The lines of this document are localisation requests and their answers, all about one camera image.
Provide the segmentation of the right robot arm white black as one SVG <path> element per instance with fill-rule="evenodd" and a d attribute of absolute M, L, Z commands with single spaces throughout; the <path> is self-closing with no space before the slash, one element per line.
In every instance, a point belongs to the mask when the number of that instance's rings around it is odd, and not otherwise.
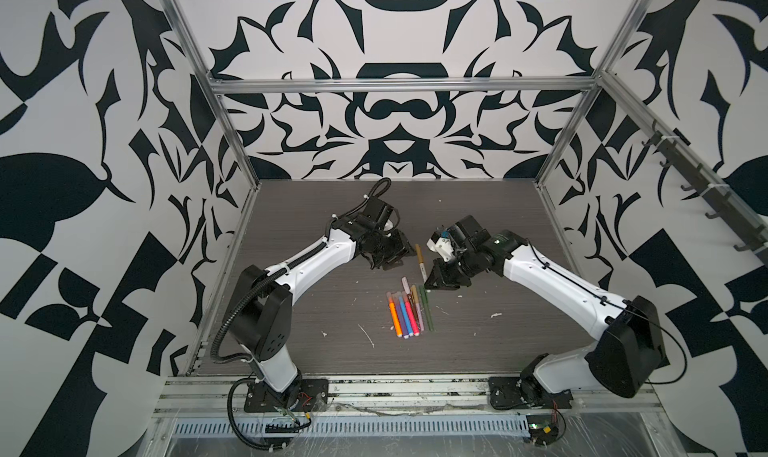
<path fill-rule="evenodd" d="M 510 230 L 492 234 L 468 215 L 435 231 L 427 247 L 438 257 L 426 288 L 458 290 L 493 272 L 534 292 L 592 338 L 587 346 L 531 362 L 502 395 L 512 408 L 542 407 L 574 389 L 632 398 L 666 357 L 652 302 L 642 296 L 628 300 L 588 282 Z"/>

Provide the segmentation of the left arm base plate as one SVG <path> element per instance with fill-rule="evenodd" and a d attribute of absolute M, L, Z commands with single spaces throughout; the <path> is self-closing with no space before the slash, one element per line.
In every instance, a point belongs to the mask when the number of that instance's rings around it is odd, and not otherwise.
<path fill-rule="evenodd" d="M 282 392 L 272 389 L 265 382 L 249 383 L 244 411 L 266 413 L 286 408 L 292 412 L 310 412 L 316 405 L 325 405 L 328 394 L 328 379 L 298 378 Z"/>

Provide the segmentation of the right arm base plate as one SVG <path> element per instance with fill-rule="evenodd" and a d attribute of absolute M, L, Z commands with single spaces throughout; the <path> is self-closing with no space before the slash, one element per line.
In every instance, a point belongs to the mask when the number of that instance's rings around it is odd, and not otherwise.
<path fill-rule="evenodd" d="M 490 377 L 488 386 L 489 403 L 495 410 L 572 408 L 570 391 L 551 394 L 533 377 Z"/>

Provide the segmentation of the gold ochre marker pen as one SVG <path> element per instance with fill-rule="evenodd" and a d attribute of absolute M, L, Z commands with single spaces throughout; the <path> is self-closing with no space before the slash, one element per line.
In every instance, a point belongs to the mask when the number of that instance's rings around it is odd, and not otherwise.
<path fill-rule="evenodd" d="M 420 274 L 422 276 L 422 280 L 426 283 L 426 280 L 428 278 L 428 274 L 427 274 L 427 269 L 426 269 L 426 265 L 425 265 L 425 260 L 424 260 L 423 252 L 422 252 L 421 247 L 420 247 L 419 244 L 415 244 L 414 248 L 415 248 L 415 251 L 416 251 L 416 254 L 417 254 L 418 265 L 419 265 Z"/>

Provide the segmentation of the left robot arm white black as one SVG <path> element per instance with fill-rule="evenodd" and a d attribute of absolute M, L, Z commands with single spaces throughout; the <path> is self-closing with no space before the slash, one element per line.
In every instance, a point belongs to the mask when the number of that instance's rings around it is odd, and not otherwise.
<path fill-rule="evenodd" d="M 369 194 L 351 211 L 333 215 L 323 236 L 296 255 L 265 269 L 248 267 L 210 344 L 211 359 L 248 364 L 274 393 L 296 388 L 300 371 L 287 348 L 293 306 L 321 279 L 357 257 L 373 270 L 401 265 L 415 250 L 399 224 L 398 209 Z"/>

